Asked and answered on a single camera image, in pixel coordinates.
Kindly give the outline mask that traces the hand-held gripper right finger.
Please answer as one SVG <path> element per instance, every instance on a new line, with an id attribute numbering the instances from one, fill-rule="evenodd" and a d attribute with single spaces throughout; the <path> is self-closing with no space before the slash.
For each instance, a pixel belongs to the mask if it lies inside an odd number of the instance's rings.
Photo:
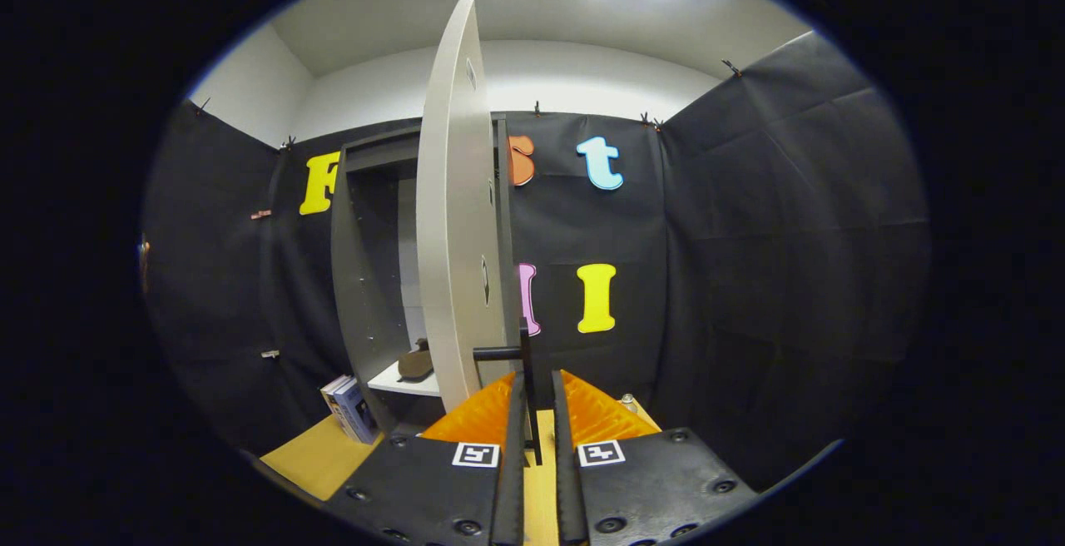
<path id="1" fill-rule="evenodd" d="M 563 545 L 677 545 L 760 500 L 692 429 L 656 429 L 571 373 L 552 373 Z"/>

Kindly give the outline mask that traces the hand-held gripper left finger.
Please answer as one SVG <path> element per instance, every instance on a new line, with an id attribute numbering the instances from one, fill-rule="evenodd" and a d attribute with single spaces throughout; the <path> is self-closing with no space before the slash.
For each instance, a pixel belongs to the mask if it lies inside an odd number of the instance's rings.
<path id="1" fill-rule="evenodd" d="M 525 380 L 499 380 L 503 437 L 487 443 L 395 434 L 324 502 L 377 545 L 524 542 Z"/>

